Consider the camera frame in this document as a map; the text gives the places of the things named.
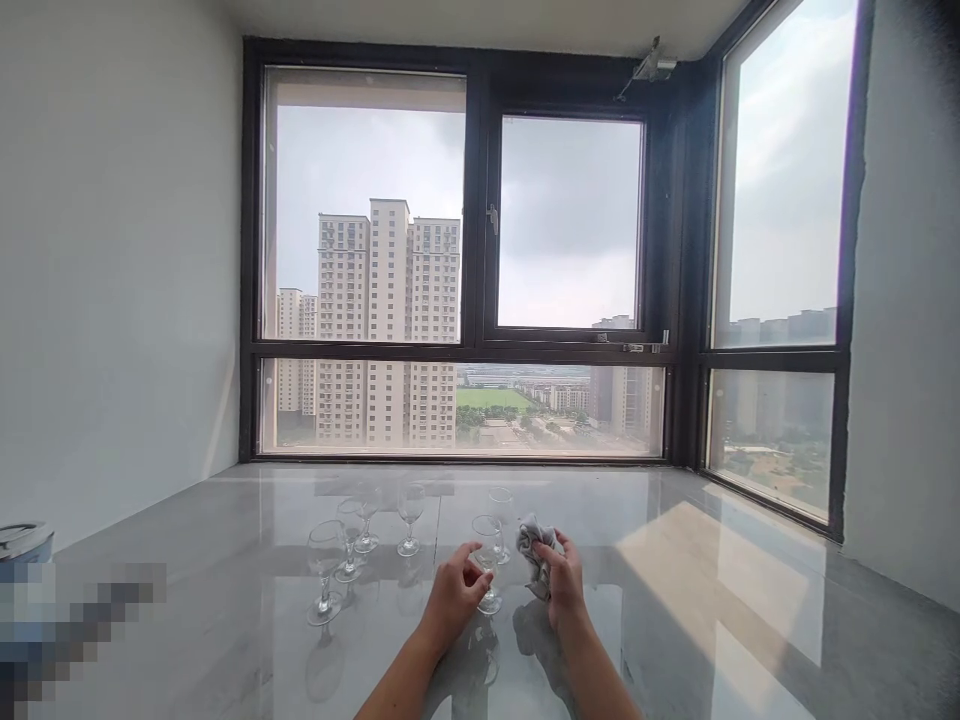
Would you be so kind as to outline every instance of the forearm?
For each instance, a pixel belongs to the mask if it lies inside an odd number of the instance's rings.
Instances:
[[[419,718],[430,677],[442,655],[436,643],[419,629],[415,631],[360,708],[355,720]]]
[[[557,630],[580,717],[642,720],[586,611],[561,620]]]

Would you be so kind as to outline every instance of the window glass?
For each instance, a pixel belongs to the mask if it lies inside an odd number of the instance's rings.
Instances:
[[[636,328],[643,127],[503,119],[503,326]]]
[[[466,81],[273,68],[268,97],[262,336],[458,342]],[[429,247],[447,269],[423,283],[413,270],[427,251],[413,229],[419,216],[447,228]],[[393,327],[369,315],[382,279],[372,260],[381,217],[396,238],[389,287],[406,299]],[[346,268],[344,252],[353,260]],[[413,320],[421,298],[453,308],[436,331]],[[335,322],[341,303],[353,327]]]
[[[283,358],[262,377],[263,453],[662,455],[663,368]]]
[[[833,375],[714,370],[708,467],[826,520]]]
[[[726,59],[715,347],[836,341],[855,26],[856,0],[775,5]]]

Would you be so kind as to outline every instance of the gray cloth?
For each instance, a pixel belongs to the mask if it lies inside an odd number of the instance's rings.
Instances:
[[[556,549],[557,534],[549,525],[537,522],[537,516],[528,514],[520,521],[517,533],[517,552],[530,564],[530,592],[546,602],[550,599],[550,566],[533,550],[533,541],[538,540],[547,547]]]

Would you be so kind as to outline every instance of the green field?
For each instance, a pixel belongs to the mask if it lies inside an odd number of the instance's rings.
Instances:
[[[457,388],[457,407],[469,405],[470,407],[493,407],[502,405],[503,407],[523,408],[532,405],[523,395],[516,390],[502,390],[500,388]]]

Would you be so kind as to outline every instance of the window handle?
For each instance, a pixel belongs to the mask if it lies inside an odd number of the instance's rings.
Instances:
[[[493,234],[494,236],[500,235],[500,215],[497,213],[497,208],[494,207],[493,203],[490,203],[490,207],[487,209],[487,217],[490,218],[490,222],[493,224]]]

